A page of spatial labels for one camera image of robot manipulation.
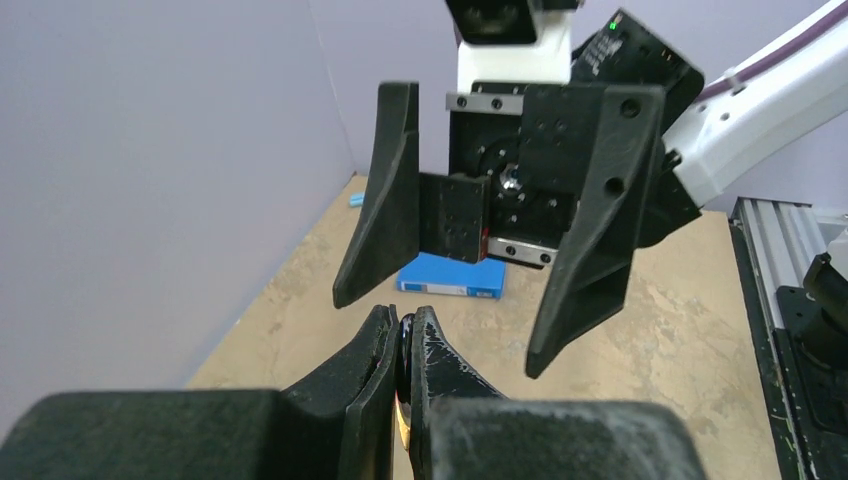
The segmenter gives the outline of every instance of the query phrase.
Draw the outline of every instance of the blue object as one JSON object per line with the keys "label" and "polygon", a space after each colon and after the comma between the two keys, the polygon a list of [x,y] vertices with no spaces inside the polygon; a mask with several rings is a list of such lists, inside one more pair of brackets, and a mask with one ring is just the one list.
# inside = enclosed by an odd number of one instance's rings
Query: blue object
{"label": "blue object", "polygon": [[350,200],[348,200],[347,204],[351,207],[361,207],[363,201],[365,201],[364,193],[354,193],[350,196]]}
{"label": "blue object", "polygon": [[422,253],[398,273],[402,292],[501,298],[506,264],[487,258],[470,264]]}

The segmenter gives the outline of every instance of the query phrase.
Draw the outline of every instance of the wooden table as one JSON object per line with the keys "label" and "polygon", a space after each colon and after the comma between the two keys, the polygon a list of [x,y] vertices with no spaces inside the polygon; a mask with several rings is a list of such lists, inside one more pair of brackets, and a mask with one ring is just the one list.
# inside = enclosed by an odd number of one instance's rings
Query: wooden table
{"label": "wooden table", "polygon": [[[359,210],[354,177],[190,383],[284,388],[347,343],[375,304],[432,305],[448,340],[522,399],[637,399],[687,423],[710,478],[780,478],[727,219],[704,216],[638,251],[626,307],[569,345],[539,380],[523,374],[547,270],[510,265],[501,300],[401,293],[393,279],[343,310],[331,286]],[[395,478],[412,478],[395,448]]]}

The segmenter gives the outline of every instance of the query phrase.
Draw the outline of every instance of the silver metal plate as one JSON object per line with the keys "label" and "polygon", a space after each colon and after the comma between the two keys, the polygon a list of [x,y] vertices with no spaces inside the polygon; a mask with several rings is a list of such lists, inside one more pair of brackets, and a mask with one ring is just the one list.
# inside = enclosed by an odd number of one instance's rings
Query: silver metal plate
{"label": "silver metal plate", "polygon": [[447,94],[445,108],[453,112],[520,116],[524,111],[524,95],[451,92]]}
{"label": "silver metal plate", "polygon": [[556,260],[556,249],[506,238],[489,238],[489,254],[544,267]]}

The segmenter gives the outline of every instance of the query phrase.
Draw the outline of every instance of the cable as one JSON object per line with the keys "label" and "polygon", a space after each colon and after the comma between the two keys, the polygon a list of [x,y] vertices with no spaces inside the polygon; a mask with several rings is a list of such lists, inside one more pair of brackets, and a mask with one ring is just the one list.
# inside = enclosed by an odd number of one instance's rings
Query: cable
{"label": "cable", "polygon": [[[736,82],[747,82],[748,80],[768,71],[775,65],[786,60],[812,43],[814,40],[824,35],[836,24],[845,20],[846,17],[848,17],[848,0],[843,1],[839,4],[839,6],[828,12],[797,37],[781,45],[778,49],[757,60],[748,67],[742,69],[742,71],[735,75]],[[698,98],[695,99],[695,103],[703,102],[704,100],[713,98],[733,88],[734,83],[731,79],[719,79],[704,88],[701,94],[698,95]]]}

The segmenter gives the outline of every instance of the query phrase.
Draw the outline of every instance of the gray wall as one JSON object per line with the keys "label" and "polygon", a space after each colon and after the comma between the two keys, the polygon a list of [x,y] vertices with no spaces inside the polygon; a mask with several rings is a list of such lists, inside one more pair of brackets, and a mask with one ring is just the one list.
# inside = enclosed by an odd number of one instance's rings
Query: gray wall
{"label": "gray wall", "polygon": [[179,387],[353,166],[307,0],[0,4],[0,436]]}
{"label": "gray wall", "polygon": [[[421,82],[422,169],[447,169],[444,92],[455,88],[456,52],[444,0],[311,0],[356,168],[367,172],[376,91],[386,79]],[[718,78],[823,5],[823,0],[588,0],[575,17],[582,41],[623,6]],[[848,208],[848,115],[791,144],[732,185],[709,208],[737,195]]]}

